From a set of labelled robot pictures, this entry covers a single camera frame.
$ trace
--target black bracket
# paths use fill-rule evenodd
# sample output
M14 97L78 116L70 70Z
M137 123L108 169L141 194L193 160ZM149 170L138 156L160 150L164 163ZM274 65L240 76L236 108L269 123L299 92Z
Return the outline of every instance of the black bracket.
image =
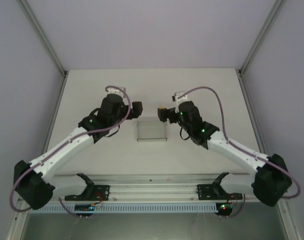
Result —
M285 161L281 156L274 154L267 158L269 162L274 163L288 172ZM292 183L293 181L290 177L278 169L265 164L263 167L257 168L255 182L252 184L252 187L254 195L258 200L267 206L273 207L283 194L286 193Z
M242 200L243 195L241 193L233 194L220 194L217 195L214 191L212 184L199 184L197 185L198 200Z
M94 185L92 194L84 198L82 195L69 195L65 196L65 201L100 201L102 196L102 201L108 201L110 195L109 185Z

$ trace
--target wire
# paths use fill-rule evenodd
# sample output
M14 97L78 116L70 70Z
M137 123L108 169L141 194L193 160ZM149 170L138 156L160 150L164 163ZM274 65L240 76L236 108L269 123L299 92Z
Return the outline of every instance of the wire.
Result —
M190 136L188 136L187 138L183 138L182 131L183 131L183 128L181 127L181 130L180 130L180 137L181 137L181 139L184 140L184 141L188 140L190 138Z
M15 183L13 184L13 187L11 189L11 192L10 192L10 196L9 196L9 204L10 204L10 207L11 209L13 209L15 212L18 212L18 213L23 213L23 212L26 212L28 210L31 209L31 207L28 207L26 209L17 209L14 204L13 204L13 195L14 195L14 192L15 192L15 189L17 188L18 184L21 182L21 180L27 175L29 174L30 172L32 172L35 168L37 168L38 166L40 166L41 164L44 164L46 161L48 161L51 157L53 157L56 153L58 153L62 148L64 148L66 145L70 144L72 141L74 141L75 139L83 136L83 135L87 135L87 134L95 134L95 133L100 133L100 132L104 132L104 131L108 131L108 130L111 130L115 127L118 127L120 126L126 119L127 117L129 116L130 114L130 111L131 111L131 100L129 98L129 96L127 95L127 93L119 88L119 87L116 87L116 86L112 86L112 85L109 85L105 88L105 91L107 92L108 89L110 88L114 88L116 90L119 90L121 93L124 94L125 98L127 99L127 102L128 102L128 110L127 110L127 113L125 115L125 117L117 124L113 125L113 126L110 126L110 127L107 127L107 128L102 128L102 129L96 129L96 130L91 130L91 131L86 131L86 132L82 132L82 133L79 133L77 135L75 135L74 137L72 137L71 139L69 139L68 141L64 142L61 146L59 146L57 149L55 149L53 152L51 152L47 157L45 157L41 162L35 164L34 166L30 167L27 171L25 171L16 181Z
M105 137L106 138L110 138L110 137L114 136L115 134L117 134L119 130L120 130L120 125L118 126L118 130L117 131L115 131L114 133L112 133L112 134L110 134L108 136L105 136Z
M242 205L241 207L238 209L238 211L232 215L229 215L229 216L224 216L225 218L227 219L230 219L230 218L234 218L236 216L238 216L243 210L244 210L244 207L245 207L245 202L246 202L246 195L244 194L243 195L243 202L242 202Z
M81 219L81 218L84 218L82 215L81 216L78 216L77 214L71 212L62 202L62 199L59 197L58 198L58 201L60 202L60 204L62 205L62 207L64 208L64 210L70 214L71 216L75 217L75 218L78 218L78 219Z
M238 202L238 199L237 199L237 197L236 197L236 194L234 194L234 197L235 197L235 199L236 199L236 203L234 204L234 207L237 205L237 202Z
M94 205L102 203L102 202L103 202L103 197L102 197L102 194L100 194L99 192L95 192L94 194L95 194L95 195L97 195L97 196L100 198L100 201L99 201L99 202L94 203Z
M228 204L228 202L230 201L230 199L231 199L231 195L229 194L229 195L228 195L227 202L226 202L225 204Z
M216 96L216 99L218 101L218 104L220 106L220 110L221 110L221 116L222 116L222 128L223 128L223 134L224 134L224 137L226 139L226 141L231 145L233 146L234 148L236 148L237 150L241 151L242 153L252 157L252 158L255 158L257 160L260 160L260 161L263 161L264 163L268 164L268 165L271 165L272 167L276 168L277 170L281 171L282 173L284 173L286 176L290 177L293 182L296 184L297 186L297 192L292 195L292 196L282 196L283 199L293 199L293 198L297 198L300 194L301 194L301 185L300 183L296 180L296 178L290 174L288 171L284 170L283 168L281 168L280 166L277 166L276 164L260 157L260 156L256 156L255 154L251 153L251 152L248 152L244 149L242 149L241 147L237 146L236 144L234 144L232 141L229 141L228 137L227 137L227 133L226 133L226 129L225 129L225 118L224 118L224 111L223 111L223 106L222 106L222 102L217 94L217 92L208 87L208 86L199 86L199 87L196 87L196 88L193 88L189 91L187 91L186 93L184 93L183 95L177 97L177 100L181 99L182 97L186 96L187 94L190 94L191 92L194 92L196 90L199 90L199 89L207 89L207 90L210 90L215 96Z

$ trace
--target metal frame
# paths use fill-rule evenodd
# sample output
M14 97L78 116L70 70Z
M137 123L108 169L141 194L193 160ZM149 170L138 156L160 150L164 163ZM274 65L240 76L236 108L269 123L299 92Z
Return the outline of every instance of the metal frame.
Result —
M288 238L290 240L304 240L299 216L293 203L283 199L278 202L278 207Z
M48 145L50 143L50 139L51 139L51 136L52 136L52 131L53 131L53 128L54 128L58 108L60 106L61 99L62 99L62 96L63 96L63 92L64 92L64 89L65 89L67 77L68 77L68 71L65 73L65 76L62 79L61 86L60 86L60 88L59 88L59 90L56 94L57 97L56 97L56 100L55 100L55 105L54 105L53 111L51 113L51 116L49 118L49 122L48 122L48 125L46 127L45 136L44 136L44 139L42 141L41 154L43 154L47 151Z
M28 205L25 201L20 200L16 207L25 209ZM21 238L27 216L27 212L13 214L5 240L19 240Z
M66 70L64 69L63 65L61 64L60 60L58 59L54 48L52 47L51 43L49 42L47 36L45 35L40 23L35 17L35 14L33 13L31 7L27 3L26 0L16 0L18 5L21 7L23 13L25 14L27 20L31 24L32 28L34 29L35 34L38 36L39 40L41 41L43 47L45 48L47 54L51 58L51 60L54 62L55 66L61 73L61 75L64 77Z
M224 203L198 200L198 184L211 184L217 174L200 175L90 175L96 185L110 185L109 203ZM252 194L247 202L258 203Z
M236 70L238 81L240 82L241 90L244 96L245 104L247 107L248 114L250 115L250 120L254 129L254 134L256 137L257 145L261 153L267 154L267 147L264 141L264 137L261 131L261 127L258 123L257 115L254 111L253 102L251 96L248 92L247 84L244 81L244 78L241 77L240 70Z
M242 67L240 70L240 75L243 77L246 73L247 69L249 68L250 64L254 60L257 52L259 51L260 47L262 46L266 36L268 35L271 27L273 26L277 16L279 15L282 7L284 6L286 0L275 0L272 9L270 10L262 28L260 29L252 48L250 49Z

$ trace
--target white wall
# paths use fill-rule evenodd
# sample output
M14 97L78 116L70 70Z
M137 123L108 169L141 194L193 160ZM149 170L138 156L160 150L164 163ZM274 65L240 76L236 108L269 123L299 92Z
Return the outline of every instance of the white wall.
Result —
M13 167L40 153L61 76L15 0L0 0L0 240Z
M274 0L28 0L66 69L240 68Z
M104 88L108 85L126 87L132 101L142 101L144 110L141 117L156 120L158 107L175 106L171 99L175 92L209 86L220 96L228 136L258 150L233 68L71 70L55 120L50 148L61 142L63 136L69 135L81 119L100 106L106 97ZM188 98L198 106L205 121L222 127L221 113L214 94L200 90L191 93ZM136 121L127 120L117 135L102 139L75 155L58 174L193 175L246 172L218 153L206 151L191 140L181 140L177 124L167 125L166 142L139 143Z
M269 153L302 185L304 227L304 0L287 1L245 76Z

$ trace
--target purple cable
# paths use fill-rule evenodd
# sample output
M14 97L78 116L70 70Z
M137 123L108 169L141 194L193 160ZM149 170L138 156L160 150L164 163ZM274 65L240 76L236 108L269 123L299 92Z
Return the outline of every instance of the purple cable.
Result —
M76 138L79 138L83 135L86 135L86 134L94 134L94 133L99 133L99 132L104 132L104 131L108 131L108 130L111 130L119 125L121 125L126 119L127 117L129 116L130 114L130 111L131 111L131 100L129 98L129 96L126 94L126 92L119 88L119 87L116 87L116 86L107 86L105 88L105 91L108 91L108 89L110 88L113 88L113 89L116 89L116 90L119 90L120 92L122 92L124 94L124 96L126 97L126 100L128 102L128 110L127 110L127 113L125 115L125 117L117 124L113 125L113 126L110 126L110 127L107 127L107 128L103 128L103 129L97 129L97 130L91 130L91 131L86 131L86 132L82 132L82 133L79 133L78 135L75 135L74 137L72 137L70 140L73 141L75 140ZM49 160L52 156L54 156L57 152L59 152L62 148L64 148L66 145L68 145L70 142L66 141L65 143L63 143L61 146L59 146L56 150L54 150L51 154L49 154L46 158L44 158L41 162L42 164L45 163L47 160ZM35 168L37 168L38 166L40 166L41 163L37 163L36 165L34 165L33 167L29 168L27 171L25 171L17 180L16 182L13 184L13 187L11 189L11 192L10 192L10 196L9 196L9 203L10 203L10 207L11 209L13 209L15 212L18 212L18 213L23 213L27 210L30 210L31 208L28 207L26 209L17 209L14 204L13 204L13 195L14 195L14 192L15 192L15 189L17 188L18 184L20 183L20 181L28 174L30 173L31 171L33 171Z
M73 216L73 217L75 217L75 218L78 218L78 219L83 218L82 216L78 216L77 214L71 212L71 211L63 204L62 199L61 199L60 197L58 198L58 201L60 202L60 204L62 205L62 207L64 208L64 210L65 210L68 214L70 214L71 216Z
M223 111L222 102L221 102L221 100L220 100L220 98L219 98L217 92L215 92L214 89L212 89L212 88L210 88L210 87L207 87L207 86L199 86L199 87L196 87L196 88L193 88L193 89L187 91L187 92L184 93L183 95L179 96L177 99L181 99L181 98L184 97L185 95L187 95L187 94L189 94L189 93L191 93L191 92L193 92L193 91L199 90L199 89L207 89L207 90L210 90L212 93L215 94L215 96L216 96L216 98L217 98L217 101L218 101L218 104L219 104L219 106L220 106L220 110L221 110L221 115L222 115L222 128L223 128L223 134L224 134L224 137L225 137L226 141L227 141L230 145L232 145L234 148L236 148L237 150L241 151L242 153L245 153L245 154L247 154L247 155L250 156L250 157L253 157L253 158L255 158L255 159L258 159L258 160L260 160L260 161L263 161L264 163L266 163L266 164L268 164L268 165L271 165L272 167L274 167L274 168L276 168L277 170L279 170L279 171L281 171L282 173L284 173L286 176L290 177L290 178L293 180L293 182L296 184L296 186L297 186L297 192L296 192L294 195L292 195L292 196L282 196L282 198L283 198L283 199L293 199L293 198L297 198L297 197L301 194L301 191L302 191L302 190L301 190L301 185L300 185L300 183L298 182L298 180L296 180L296 178L295 178L293 175L291 175L288 171L282 169L281 167L277 166L276 164L274 164L274 163L272 163L272 162L270 162L270 161L268 161L268 160L266 160L266 159L264 159L264 158L262 158L262 157L260 157L260 156L256 157L253 153L248 152L248 151L242 149L241 147L239 147L239 146L237 146L236 144L234 144L232 141L229 141L229 140L228 140L227 133L226 133L226 129L225 129L225 118L224 118L224 111Z

